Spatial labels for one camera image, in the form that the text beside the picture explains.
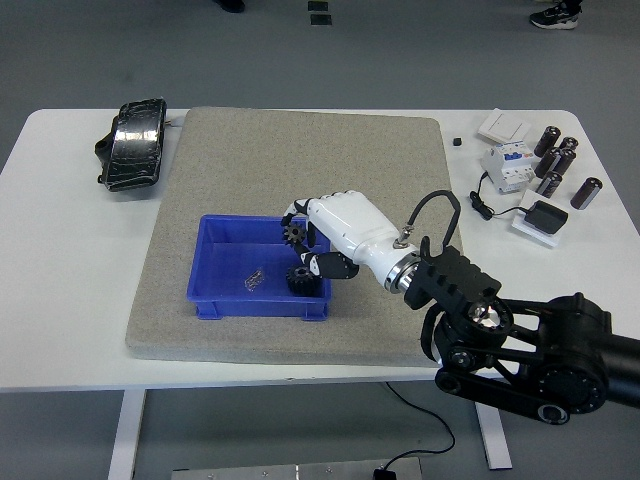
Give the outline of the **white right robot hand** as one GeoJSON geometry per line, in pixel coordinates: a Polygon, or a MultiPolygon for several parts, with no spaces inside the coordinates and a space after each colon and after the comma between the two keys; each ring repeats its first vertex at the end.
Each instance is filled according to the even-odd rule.
{"type": "Polygon", "coordinates": [[[408,242],[412,228],[397,230],[357,191],[296,200],[281,225],[284,241],[317,277],[351,279],[364,265],[387,291],[404,293],[420,262],[408,242]]]}

